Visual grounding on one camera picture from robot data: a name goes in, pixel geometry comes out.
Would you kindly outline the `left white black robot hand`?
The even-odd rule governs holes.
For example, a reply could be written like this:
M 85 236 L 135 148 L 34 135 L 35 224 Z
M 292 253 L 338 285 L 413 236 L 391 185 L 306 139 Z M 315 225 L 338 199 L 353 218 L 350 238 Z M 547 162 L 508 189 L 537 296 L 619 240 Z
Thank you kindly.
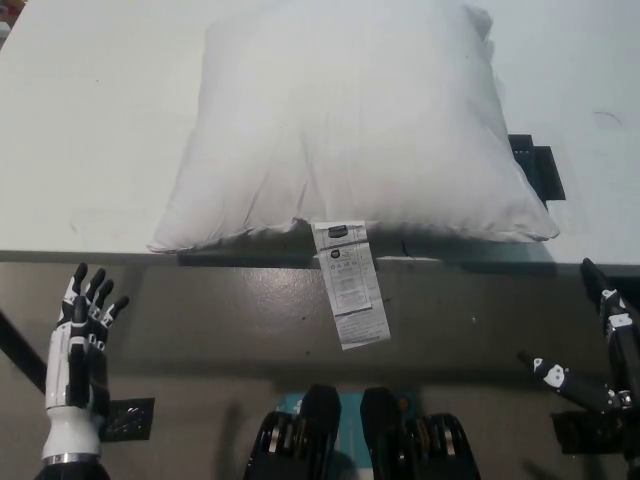
M 106 345 L 129 298 L 108 304 L 114 282 L 104 269 L 91 279 L 87 273 L 81 263 L 71 276 L 50 337 L 45 383 L 50 430 L 42 452 L 47 465 L 101 456 L 100 431 L 110 409 Z

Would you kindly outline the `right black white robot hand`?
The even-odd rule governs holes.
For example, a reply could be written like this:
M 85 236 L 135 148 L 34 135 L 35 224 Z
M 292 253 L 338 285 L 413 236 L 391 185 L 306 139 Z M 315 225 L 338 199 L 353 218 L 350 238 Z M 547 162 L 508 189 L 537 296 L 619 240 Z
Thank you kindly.
M 579 406 L 551 416 L 567 455 L 620 454 L 628 479 L 639 477 L 639 314 L 590 259 L 580 265 L 587 295 L 596 307 L 611 380 L 597 383 L 576 371 L 524 351 L 518 359 L 546 387 Z

